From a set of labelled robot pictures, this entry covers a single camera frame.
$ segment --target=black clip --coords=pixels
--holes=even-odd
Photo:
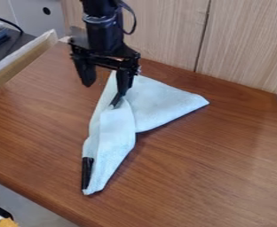
[[[94,162],[93,158],[84,157],[82,160],[82,190],[88,188],[90,179],[91,179],[91,171],[92,164]]]

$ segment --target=floor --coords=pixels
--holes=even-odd
[[[0,207],[23,227],[76,227],[77,225],[0,185]]]

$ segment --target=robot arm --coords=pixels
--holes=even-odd
[[[123,42],[124,34],[132,34],[123,29],[122,8],[133,10],[122,0],[82,0],[83,21],[86,34],[74,35],[69,44],[72,59],[85,86],[90,87],[96,80],[95,66],[116,70],[118,93],[112,105],[116,105],[132,86],[134,75],[139,74],[140,54]]]

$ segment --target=folded towel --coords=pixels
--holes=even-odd
[[[116,92],[115,72],[112,72],[91,118],[89,137],[83,144],[83,158],[94,159],[84,194],[104,189],[134,147],[136,133],[159,127],[209,103],[199,95],[142,75],[135,76],[132,88],[113,108],[110,103]]]

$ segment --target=table surface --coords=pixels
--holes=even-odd
[[[7,35],[9,36],[9,39],[0,44],[0,60],[35,39],[33,35],[26,33],[20,35],[19,31],[10,28],[7,28]]]
[[[82,144],[104,84],[82,86],[59,43],[0,89],[0,183],[80,226],[277,226],[275,95],[141,63],[210,105],[138,134],[107,188],[83,196]]]

